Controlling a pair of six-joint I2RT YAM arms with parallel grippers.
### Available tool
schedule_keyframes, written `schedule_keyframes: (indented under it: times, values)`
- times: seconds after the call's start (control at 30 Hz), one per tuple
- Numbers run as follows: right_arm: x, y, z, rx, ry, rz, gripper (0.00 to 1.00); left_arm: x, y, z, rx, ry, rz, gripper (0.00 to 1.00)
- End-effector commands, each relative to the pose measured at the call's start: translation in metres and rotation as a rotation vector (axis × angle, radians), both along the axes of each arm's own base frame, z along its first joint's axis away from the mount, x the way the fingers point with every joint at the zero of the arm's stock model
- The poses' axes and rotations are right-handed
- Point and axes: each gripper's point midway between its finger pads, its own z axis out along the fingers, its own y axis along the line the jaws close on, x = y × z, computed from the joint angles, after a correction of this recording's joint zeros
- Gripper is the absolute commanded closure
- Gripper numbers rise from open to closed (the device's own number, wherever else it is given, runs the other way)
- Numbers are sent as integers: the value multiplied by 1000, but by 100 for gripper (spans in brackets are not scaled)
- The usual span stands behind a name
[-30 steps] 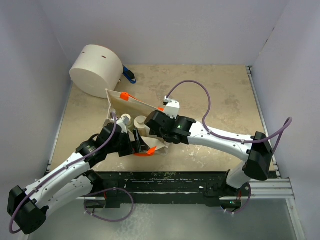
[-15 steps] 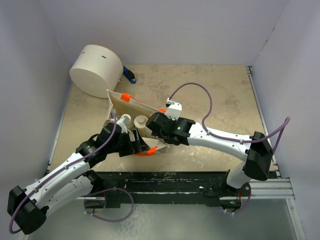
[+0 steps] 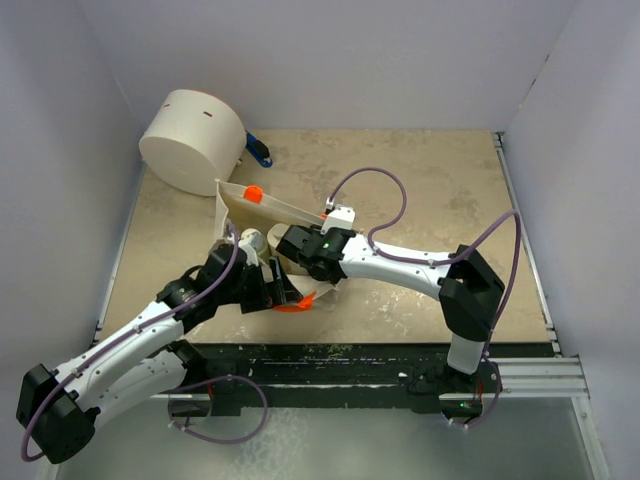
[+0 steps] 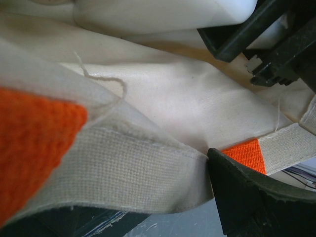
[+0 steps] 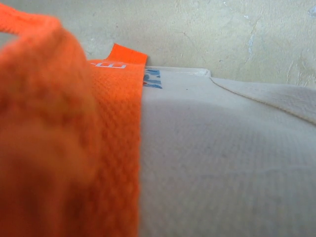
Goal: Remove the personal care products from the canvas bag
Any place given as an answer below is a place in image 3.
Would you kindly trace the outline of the canvas bag orange handles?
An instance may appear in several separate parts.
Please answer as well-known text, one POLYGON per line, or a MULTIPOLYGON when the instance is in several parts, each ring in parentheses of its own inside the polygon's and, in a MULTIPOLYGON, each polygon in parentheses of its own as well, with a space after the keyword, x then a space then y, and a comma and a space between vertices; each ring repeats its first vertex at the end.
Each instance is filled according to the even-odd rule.
MULTIPOLYGON (((267 241, 267 233, 277 223, 300 225, 304 227, 320 227, 324 219, 305 210, 267 195, 257 186, 242 186, 228 182, 217 182, 214 246, 231 241, 230 228, 239 235, 248 228, 259 230, 267 241)), ((318 281, 300 266, 276 252, 268 243, 268 260, 261 263, 263 276, 268 283, 272 280, 269 258, 277 256, 282 271, 286 273, 295 287, 302 293, 303 299, 298 303, 273 305, 272 308, 282 312, 298 312, 306 310, 333 311, 337 305, 339 290, 327 281, 318 281)))

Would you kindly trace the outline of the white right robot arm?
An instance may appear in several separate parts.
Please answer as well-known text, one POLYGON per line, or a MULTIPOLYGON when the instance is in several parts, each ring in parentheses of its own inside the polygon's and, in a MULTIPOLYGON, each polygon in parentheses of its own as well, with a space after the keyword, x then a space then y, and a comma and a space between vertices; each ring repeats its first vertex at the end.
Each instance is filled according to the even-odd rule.
POLYGON ((482 255, 444 265, 447 252, 424 252, 387 246, 399 260, 381 255, 386 245, 371 246, 366 236, 353 230, 318 226, 288 227, 276 251, 314 279, 337 284, 361 278, 408 288, 440 302, 452 333, 445 366, 446 383, 467 391, 480 379, 479 364, 505 286, 482 255))

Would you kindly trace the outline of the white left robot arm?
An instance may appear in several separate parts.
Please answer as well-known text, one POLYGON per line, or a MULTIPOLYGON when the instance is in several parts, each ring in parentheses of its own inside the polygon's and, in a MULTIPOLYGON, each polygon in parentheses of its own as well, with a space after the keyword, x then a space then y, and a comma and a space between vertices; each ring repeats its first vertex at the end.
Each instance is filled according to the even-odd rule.
POLYGON ((303 299, 277 257, 267 267, 265 274, 256 255, 223 244, 101 343, 53 369, 31 368, 22 379, 16 410, 25 429, 23 461, 63 463, 110 417, 157 393, 201 388, 206 362, 183 335, 225 305, 253 313, 303 299))

